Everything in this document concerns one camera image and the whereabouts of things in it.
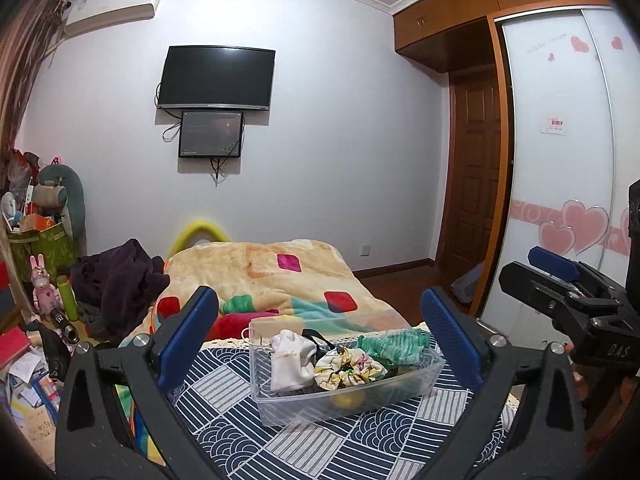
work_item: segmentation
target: blue gripper pad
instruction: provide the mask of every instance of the blue gripper pad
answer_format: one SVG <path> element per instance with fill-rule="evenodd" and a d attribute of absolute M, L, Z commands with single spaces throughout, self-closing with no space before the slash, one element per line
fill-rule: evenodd
<path fill-rule="evenodd" d="M 475 320 L 462 314 L 439 286 L 423 292 L 420 312 L 460 385 L 479 391 L 490 356 Z"/>
<path fill-rule="evenodd" d="M 158 388 L 162 393 L 183 383 L 217 317 L 218 295 L 208 286 L 199 286 L 180 312 L 167 318 L 158 329 L 152 354 L 156 350 Z"/>
<path fill-rule="evenodd" d="M 575 282 L 580 278 L 580 271 L 574 262 L 542 247 L 534 247 L 529 251 L 529 264 L 565 282 Z"/>

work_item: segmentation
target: pink square patch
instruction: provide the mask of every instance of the pink square patch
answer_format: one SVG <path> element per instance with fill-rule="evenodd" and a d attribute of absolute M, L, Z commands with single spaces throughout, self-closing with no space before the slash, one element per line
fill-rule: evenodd
<path fill-rule="evenodd" d="M 284 270 L 302 272 L 300 260 L 294 254 L 278 254 L 278 266 Z"/>
<path fill-rule="evenodd" d="M 358 305 L 348 292 L 326 292 L 324 294 L 331 312 L 352 312 Z"/>

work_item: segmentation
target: blue and white patterned tablecloth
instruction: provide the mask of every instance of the blue and white patterned tablecloth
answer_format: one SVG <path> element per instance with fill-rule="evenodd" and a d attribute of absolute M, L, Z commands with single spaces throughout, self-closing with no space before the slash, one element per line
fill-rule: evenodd
<path fill-rule="evenodd" d="M 194 360 L 176 407 L 232 480 L 404 480 L 433 456 L 471 398 L 445 365 L 428 397 L 325 422 L 266 428 L 251 399 L 248 350 L 211 348 Z M 496 456 L 512 419 L 505 407 L 478 463 Z"/>

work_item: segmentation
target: metal bolt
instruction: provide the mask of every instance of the metal bolt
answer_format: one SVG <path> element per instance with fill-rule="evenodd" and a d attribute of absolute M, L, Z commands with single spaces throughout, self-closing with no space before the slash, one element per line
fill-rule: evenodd
<path fill-rule="evenodd" d="M 151 341 L 149 334 L 138 334 L 133 338 L 133 346 L 146 346 Z"/>
<path fill-rule="evenodd" d="M 562 343 L 559 343 L 558 341 L 553 341 L 551 343 L 551 351 L 554 354 L 562 355 L 564 354 L 564 345 L 562 345 Z"/>
<path fill-rule="evenodd" d="M 91 348 L 91 343 L 88 341 L 82 341 L 78 346 L 76 346 L 76 352 L 79 354 L 86 354 Z"/>
<path fill-rule="evenodd" d="M 507 338 L 500 334 L 494 334 L 489 338 L 489 343 L 497 348 L 502 348 L 507 344 Z"/>

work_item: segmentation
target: baseboard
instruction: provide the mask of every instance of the baseboard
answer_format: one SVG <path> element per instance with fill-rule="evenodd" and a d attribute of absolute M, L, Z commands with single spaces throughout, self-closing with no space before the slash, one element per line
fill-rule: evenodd
<path fill-rule="evenodd" d="M 391 274 L 392 272 L 399 272 L 400 270 L 415 269 L 416 267 L 433 267 L 434 264 L 435 262 L 431 258 L 425 258 L 423 260 L 405 262 L 404 264 L 393 264 L 385 267 L 376 267 L 374 269 L 354 270 L 353 275 L 360 280 L 362 278 L 381 276 L 382 274 Z"/>

